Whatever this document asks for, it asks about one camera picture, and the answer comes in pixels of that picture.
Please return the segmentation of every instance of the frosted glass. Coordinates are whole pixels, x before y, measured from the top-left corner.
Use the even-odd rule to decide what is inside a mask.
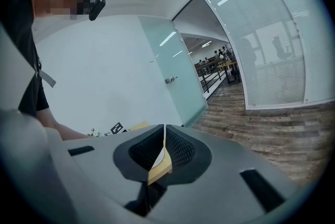
[[[207,103],[187,48],[172,21],[139,16],[143,30],[185,127],[192,126],[206,110]]]
[[[334,26],[322,0],[283,0],[297,23],[304,43],[306,69],[305,103],[335,98]],[[294,51],[299,52],[297,41]]]
[[[305,65],[282,0],[209,0],[226,24],[242,64],[247,108],[303,103]]]

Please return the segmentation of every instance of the black t-shirt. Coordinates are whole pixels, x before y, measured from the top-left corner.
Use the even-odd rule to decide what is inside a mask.
[[[34,12],[31,0],[11,0],[7,7],[2,7],[0,13],[1,21],[9,37],[35,70],[35,75],[23,95],[19,110],[36,117],[37,111],[49,108],[49,105],[39,75],[41,65],[39,65],[35,43],[32,38],[31,25],[34,21]]]

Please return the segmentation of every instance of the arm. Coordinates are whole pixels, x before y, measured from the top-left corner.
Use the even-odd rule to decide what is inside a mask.
[[[61,135],[62,140],[89,138],[87,135],[58,123],[52,115],[50,108],[37,111],[37,119],[44,127],[56,129]]]

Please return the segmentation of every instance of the black slot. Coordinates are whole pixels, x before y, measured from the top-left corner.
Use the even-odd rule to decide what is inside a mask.
[[[92,146],[84,146],[84,147],[68,150],[71,156],[83,154],[89,151],[94,151],[94,148]]]
[[[255,169],[245,170],[240,175],[266,212],[270,212],[285,201]]]

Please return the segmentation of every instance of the wooden floor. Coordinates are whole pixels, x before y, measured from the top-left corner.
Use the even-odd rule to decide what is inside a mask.
[[[317,179],[329,160],[334,120],[335,102],[247,111],[242,84],[223,82],[193,128],[250,148],[303,186]]]

